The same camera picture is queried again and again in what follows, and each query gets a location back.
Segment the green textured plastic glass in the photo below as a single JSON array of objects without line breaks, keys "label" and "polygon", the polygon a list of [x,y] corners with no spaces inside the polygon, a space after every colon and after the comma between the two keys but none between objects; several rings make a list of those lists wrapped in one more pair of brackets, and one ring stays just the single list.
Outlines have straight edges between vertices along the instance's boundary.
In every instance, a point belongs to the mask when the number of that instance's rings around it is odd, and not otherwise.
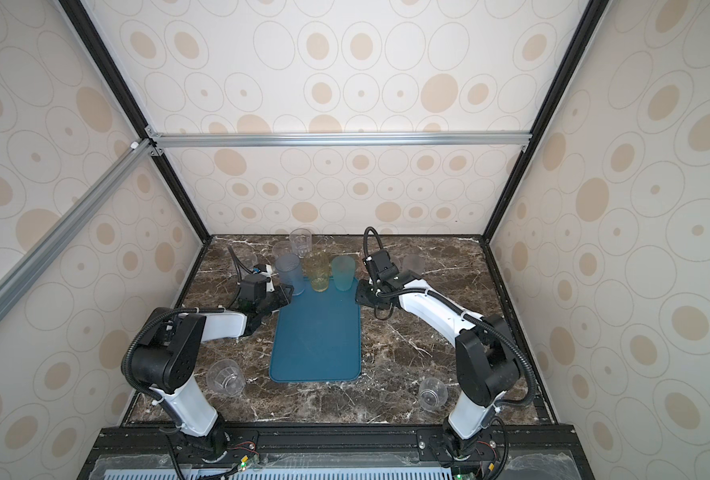
[{"label": "green textured plastic glass", "polygon": [[336,256],[331,261],[331,272],[335,288],[338,291],[349,291],[355,278],[356,261],[349,255]]}]

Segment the blue tall plastic glass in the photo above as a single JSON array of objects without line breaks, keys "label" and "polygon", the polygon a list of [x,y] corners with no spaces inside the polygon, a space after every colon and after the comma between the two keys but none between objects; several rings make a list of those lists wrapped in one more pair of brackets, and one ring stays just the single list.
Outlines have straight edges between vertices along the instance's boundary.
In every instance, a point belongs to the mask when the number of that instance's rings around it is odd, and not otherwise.
[{"label": "blue tall plastic glass", "polygon": [[282,284],[293,288],[293,296],[301,295],[305,291],[305,281],[302,271],[301,259],[294,253],[284,253],[276,258],[275,269]]}]

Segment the yellow tall plastic glass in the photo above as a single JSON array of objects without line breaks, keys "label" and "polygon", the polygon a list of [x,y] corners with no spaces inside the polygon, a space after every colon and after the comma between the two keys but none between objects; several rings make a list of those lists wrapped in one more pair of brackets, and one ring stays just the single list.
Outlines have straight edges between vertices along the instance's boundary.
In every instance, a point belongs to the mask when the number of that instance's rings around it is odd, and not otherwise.
[{"label": "yellow tall plastic glass", "polygon": [[326,252],[311,254],[305,259],[305,270],[312,289],[321,293],[328,289],[330,282],[330,260]]}]

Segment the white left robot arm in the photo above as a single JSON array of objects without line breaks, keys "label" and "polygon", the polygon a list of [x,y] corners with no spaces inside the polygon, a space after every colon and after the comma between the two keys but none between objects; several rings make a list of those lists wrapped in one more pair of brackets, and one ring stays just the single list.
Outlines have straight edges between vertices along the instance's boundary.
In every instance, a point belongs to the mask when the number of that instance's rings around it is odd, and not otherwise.
[{"label": "white left robot arm", "polygon": [[159,307],[131,340],[121,373],[134,390],[161,406],[184,435],[205,438],[217,428],[219,414],[194,379],[201,344],[252,335],[264,318],[301,292],[292,284],[274,283],[272,268],[258,265],[239,277],[225,306]]}]

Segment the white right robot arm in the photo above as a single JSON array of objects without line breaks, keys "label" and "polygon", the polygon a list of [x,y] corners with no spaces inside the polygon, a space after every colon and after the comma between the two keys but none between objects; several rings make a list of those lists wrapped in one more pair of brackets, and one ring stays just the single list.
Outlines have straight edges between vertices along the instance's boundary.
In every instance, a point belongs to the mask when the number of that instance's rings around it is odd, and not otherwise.
[{"label": "white right robot arm", "polygon": [[359,304],[375,310],[399,308],[453,344],[461,394],[446,428],[455,440],[474,438],[508,403],[506,393],[531,372],[506,323],[462,307],[413,271],[401,272],[384,249],[367,254],[363,263],[369,278],[358,284]]}]

